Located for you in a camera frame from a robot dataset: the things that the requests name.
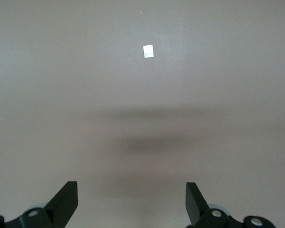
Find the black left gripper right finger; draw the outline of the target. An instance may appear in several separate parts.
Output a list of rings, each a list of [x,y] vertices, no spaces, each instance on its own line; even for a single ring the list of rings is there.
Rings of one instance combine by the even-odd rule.
[[[186,228],[273,228],[263,217],[246,216],[239,222],[222,209],[211,208],[194,182],[186,183],[186,211],[190,220]]]

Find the small rectangular sticker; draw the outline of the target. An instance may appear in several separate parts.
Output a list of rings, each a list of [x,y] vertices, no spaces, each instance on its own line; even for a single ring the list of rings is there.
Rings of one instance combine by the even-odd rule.
[[[154,50],[152,44],[143,46],[143,55],[144,58],[154,57]]]

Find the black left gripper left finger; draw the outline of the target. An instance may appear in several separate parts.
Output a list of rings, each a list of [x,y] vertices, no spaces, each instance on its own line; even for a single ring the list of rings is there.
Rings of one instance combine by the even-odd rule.
[[[11,221],[0,215],[0,228],[65,228],[77,206],[77,182],[68,181],[44,207],[28,209]]]

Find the brown table cover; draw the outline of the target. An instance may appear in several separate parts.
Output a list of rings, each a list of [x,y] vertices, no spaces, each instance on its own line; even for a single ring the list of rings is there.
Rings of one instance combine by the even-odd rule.
[[[0,0],[0,214],[67,181],[67,228],[185,228],[187,182],[285,228],[285,0]]]

